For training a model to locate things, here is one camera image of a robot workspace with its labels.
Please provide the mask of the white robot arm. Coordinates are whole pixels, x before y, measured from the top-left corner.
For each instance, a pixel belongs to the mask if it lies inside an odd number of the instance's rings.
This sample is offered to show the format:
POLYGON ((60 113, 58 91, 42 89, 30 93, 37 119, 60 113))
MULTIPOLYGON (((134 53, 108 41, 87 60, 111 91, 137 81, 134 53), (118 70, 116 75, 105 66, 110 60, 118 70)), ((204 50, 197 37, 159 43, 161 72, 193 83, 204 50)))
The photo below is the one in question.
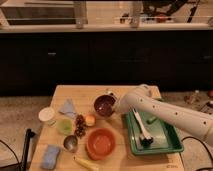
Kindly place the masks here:
POLYGON ((133 108, 152 114, 213 147, 213 115, 155 100, 146 84, 129 90, 114 105, 117 113, 127 113, 133 108))

